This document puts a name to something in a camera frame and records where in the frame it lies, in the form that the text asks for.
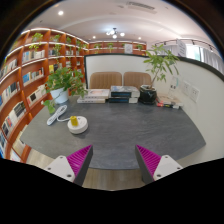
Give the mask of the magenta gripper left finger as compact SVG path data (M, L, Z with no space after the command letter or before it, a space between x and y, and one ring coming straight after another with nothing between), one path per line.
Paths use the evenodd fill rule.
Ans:
M45 170L78 186L82 186L92 156L93 146L88 145L69 156L58 156Z

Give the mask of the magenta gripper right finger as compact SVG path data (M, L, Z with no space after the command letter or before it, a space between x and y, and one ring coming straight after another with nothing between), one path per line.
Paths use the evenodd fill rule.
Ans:
M169 155L158 154L140 145L135 146L135 155L145 184L152 183L182 169Z

